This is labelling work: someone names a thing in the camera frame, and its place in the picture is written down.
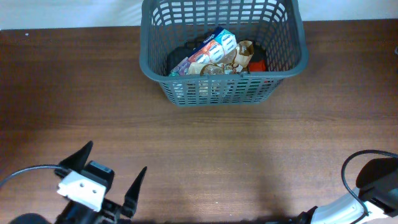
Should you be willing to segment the Kleenex tissue multipack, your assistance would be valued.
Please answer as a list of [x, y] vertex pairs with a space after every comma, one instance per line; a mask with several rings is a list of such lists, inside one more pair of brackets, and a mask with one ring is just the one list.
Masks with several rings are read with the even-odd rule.
[[217, 27], [205, 35], [197, 47], [190, 49], [188, 45], [177, 47], [168, 54], [166, 59], [169, 77], [184, 77], [192, 62], [219, 64], [224, 56], [236, 48], [236, 36], [225, 28]]

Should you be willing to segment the orange spaghetti package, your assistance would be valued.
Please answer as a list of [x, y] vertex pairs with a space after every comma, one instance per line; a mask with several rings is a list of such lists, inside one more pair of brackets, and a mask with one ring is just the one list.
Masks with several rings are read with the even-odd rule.
[[246, 67], [249, 72], [266, 72], [266, 61], [264, 59], [257, 62], [249, 62]]

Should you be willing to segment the brown nut snack pouch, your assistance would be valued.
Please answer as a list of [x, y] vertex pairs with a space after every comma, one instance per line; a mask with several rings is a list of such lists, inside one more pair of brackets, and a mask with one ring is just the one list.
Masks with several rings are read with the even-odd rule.
[[[204, 63], [197, 63], [192, 62], [187, 70], [187, 75], [195, 75], [199, 74], [200, 76], [204, 75], [232, 75], [241, 73], [244, 71], [245, 68], [242, 66], [238, 66], [234, 68], [232, 65], [226, 65], [223, 63], [219, 64], [204, 64]], [[194, 83], [187, 83], [186, 84], [188, 90], [187, 93], [189, 95], [193, 95], [195, 92], [195, 87], [197, 87], [197, 92], [200, 96], [205, 97], [209, 94], [209, 90], [211, 91], [212, 95], [219, 95], [220, 93], [223, 96], [228, 95], [228, 92], [233, 89], [231, 84], [227, 84], [223, 89], [221, 88], [221, 84], [215, 80], [211, 81], [211, 85], [208, 84], [208, 80], [199, 81], [197, 85]]]

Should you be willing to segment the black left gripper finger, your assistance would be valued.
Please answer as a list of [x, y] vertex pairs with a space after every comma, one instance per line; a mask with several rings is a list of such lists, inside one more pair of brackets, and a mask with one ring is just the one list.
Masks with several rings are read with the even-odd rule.
[[80, 172], [83, 170], [90, 152], [93, 147], [93, 141], [88, 141], [80, 150], [62, 160], [55, 169], [54, 173], [60, 178], [64, 178], [70, 171]]
[[142, 182], [144, 180], [147, 171], [147, 166], [145, 166], [136, 177], [129, 190], [124, 196], [124, 203], [122, 205], [121, 213], [128, 218], [132, 218], [137, 210], [137, 203], [139, 200], [139, 193], [141, 189]]

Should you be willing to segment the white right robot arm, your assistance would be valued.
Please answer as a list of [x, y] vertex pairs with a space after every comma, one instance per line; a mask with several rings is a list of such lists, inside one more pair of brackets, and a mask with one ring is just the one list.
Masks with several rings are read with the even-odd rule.
[[353, 192], [334, 202], [302, 212], [293, 223], [350, 224], [397, 216], [397, 159], [378, 158], [360, 171]]

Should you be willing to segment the grey plastic basket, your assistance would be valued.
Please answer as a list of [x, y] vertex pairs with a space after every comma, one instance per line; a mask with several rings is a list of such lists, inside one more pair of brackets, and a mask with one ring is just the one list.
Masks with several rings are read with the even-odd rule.
[[[231, 75], [172, 75], [171, 70], [217, 27], [254, 44], [254, 60], [266, 66]], [[308, 63], [297, 0], [144, 1], [141, 20], [142, 72], [178, 106], [255, 104], [283, 79]]]

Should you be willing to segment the beige snack bag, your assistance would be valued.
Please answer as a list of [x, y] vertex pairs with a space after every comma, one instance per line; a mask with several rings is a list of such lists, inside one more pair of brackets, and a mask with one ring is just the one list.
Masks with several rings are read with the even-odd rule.
[[250, 40], [243, 40], [234, 50], [226, 54], [221, 63], [232, 65], [234, 68], [242, 66], [246, 68], [254, 55], [254, 43]]

